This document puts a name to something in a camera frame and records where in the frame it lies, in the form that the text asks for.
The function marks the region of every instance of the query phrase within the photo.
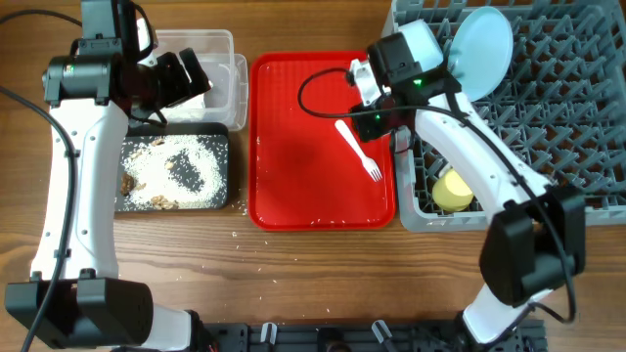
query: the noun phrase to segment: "wood surface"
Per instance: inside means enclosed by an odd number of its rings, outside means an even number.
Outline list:
[[[0,0],[0,16],[28,7],[79,18],[78,0]],[[375,41],[388,1],[142,1],[156,28],[227,28],[248,65],[265,52],[359,50]],[[72,24],[31,16],[0,28],[0,80],[40,107],[41,74],[80,35]],[[399,219],[372,232],[264,233],[243,215],[247,131],[232,136],[226,209],[118,215],[120,276],[147,283],[155,301],[198,311],[206,322],[286,324],[407,322],[452,318],[482,279],[483,232],[412,234]],[[50,171],[49,126],[0,97],[0,300],[27,280],[41,237]],[[575,280],[580,314],[561,326],[544,314],[552,351],[626,350],[626,227],[588,229],[587,269]],[[548,303],[565,313],[563,289]],[[0,352],[25,329],[0,309]],[[47,350],[36,342],[33,351]]]

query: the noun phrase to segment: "dish rack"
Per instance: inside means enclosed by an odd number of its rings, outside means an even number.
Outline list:
[[[446,52],[477,7],[445,2],[393,0],[382,35],[424,20]],[[483,3],[510,21],[514,52],[504,80],[474,103],[476,111],[533,169],[585,193],[587,225],[626,224],[626,25],[618,0]],[[407,131],[396,138],[398,145],[409,143]],[[484,230],[475,199],[456,213],[433,201],[432,186],[445,165],[424,142],[395,156],[402,224],[415,232]]]

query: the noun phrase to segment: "red tray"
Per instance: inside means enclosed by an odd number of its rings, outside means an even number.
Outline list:
[[[297,103],[300,84],[329,67],[348,68],[362,52],[273,53],[250,73],[248,208],[252,221],[269,231],[375,229],[395,214],[389,138],[362,144],[379,165],[374,182],[361,160],[335,130],[335,120],[313,117]],[[307,107],[348,112],[360,102],[340,73],[311,82]]]

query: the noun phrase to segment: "fork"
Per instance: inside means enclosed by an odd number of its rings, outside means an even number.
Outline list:
[[[352,131],[350,131],[348,125],[346,125],[343,120],[339,119],[335,122],[335,128],[339,131],[341,136],[343,136],[343,139],[345,139],[350,147],[352,147],[352,150],[359,155],[361,161],[363,162],[363,167],[370,174],[370,177],[372,177],[375,182],[380,181],[382,179],[382,174],[380,174],[379,166],[372,158],[365,156],[363,150],[359,146],[359,143],[354,138],[354,135],[352,135]]]

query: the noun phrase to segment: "fork handle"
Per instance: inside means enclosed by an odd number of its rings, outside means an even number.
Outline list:
[[[352,131],[350,131],[348,125],[346,125],[343,120],[339,119],[335,122],[335,128],[339,131],[341,136],[343,136],[343,139],[350,145],[350,147],[352,147],[352,150],[359,155],[361,160],[365,160],[367,157],[365,156],[365,153],[363,153],[361,146],[359,146],[359,142],[357,142],[354,138],[354,135],[352,134]]]

